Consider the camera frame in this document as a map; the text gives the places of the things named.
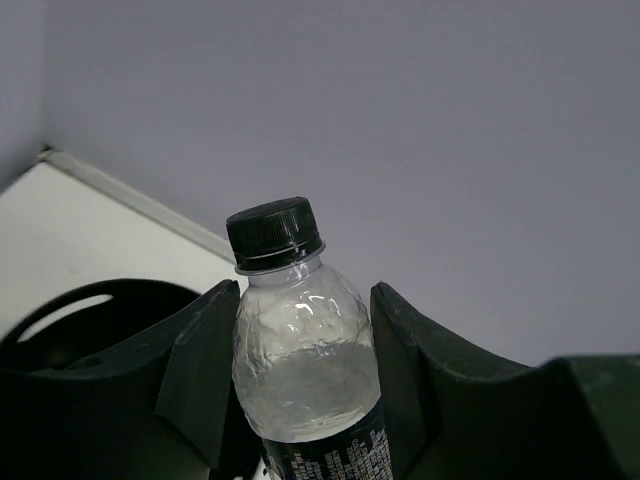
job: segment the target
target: dark corner object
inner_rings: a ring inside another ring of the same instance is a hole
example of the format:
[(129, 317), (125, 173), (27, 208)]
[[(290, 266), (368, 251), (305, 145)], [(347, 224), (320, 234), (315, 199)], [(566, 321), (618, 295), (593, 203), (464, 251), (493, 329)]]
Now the dark corner object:
[(397, 480), (640, 479), (640, 356), (493, 355), (372, 289)]
[(199, 296), (121, 279), (29, 315), (0, 342), (0, 478), (250, 479), (260, 444), (231, 388), (238, 302), (231, 281)]

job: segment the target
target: clear liquid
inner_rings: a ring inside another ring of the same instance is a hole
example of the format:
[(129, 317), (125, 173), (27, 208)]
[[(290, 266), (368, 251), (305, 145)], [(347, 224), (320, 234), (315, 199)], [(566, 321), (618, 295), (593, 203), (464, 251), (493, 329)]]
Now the clear liquid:
[(275, 358), (260, 381), (236, 384), (236, 391), (254, 431), (283, 443), (335, 435), (362, 419), (380, 398), (373, 348), (351, 342)]

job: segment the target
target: black label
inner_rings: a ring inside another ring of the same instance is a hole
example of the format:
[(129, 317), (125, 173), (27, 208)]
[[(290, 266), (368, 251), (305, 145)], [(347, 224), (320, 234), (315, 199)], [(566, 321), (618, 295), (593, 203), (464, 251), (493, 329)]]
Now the black label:
[(380, 401), (358, 423), (331, 437), (263, 443), (271, 480), (393, 480)]

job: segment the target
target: wall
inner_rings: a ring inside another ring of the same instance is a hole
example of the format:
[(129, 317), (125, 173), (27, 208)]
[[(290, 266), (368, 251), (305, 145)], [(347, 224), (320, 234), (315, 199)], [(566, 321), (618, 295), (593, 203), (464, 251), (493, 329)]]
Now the wall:
[(514, 359), (638, 350), (640, 3), (52, 0), (46, 139)]
[(41, 136), (44, 0), (0, 2), (0, 190), (33, 163)]

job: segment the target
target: bottle cap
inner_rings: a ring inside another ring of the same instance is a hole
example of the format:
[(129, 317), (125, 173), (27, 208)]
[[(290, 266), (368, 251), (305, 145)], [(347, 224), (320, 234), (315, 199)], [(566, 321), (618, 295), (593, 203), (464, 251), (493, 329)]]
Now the bottle cap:
[(243, 210), (227, 219), (236, 271), (278, 270), (324, 250), (309, 200), (287, 198)]

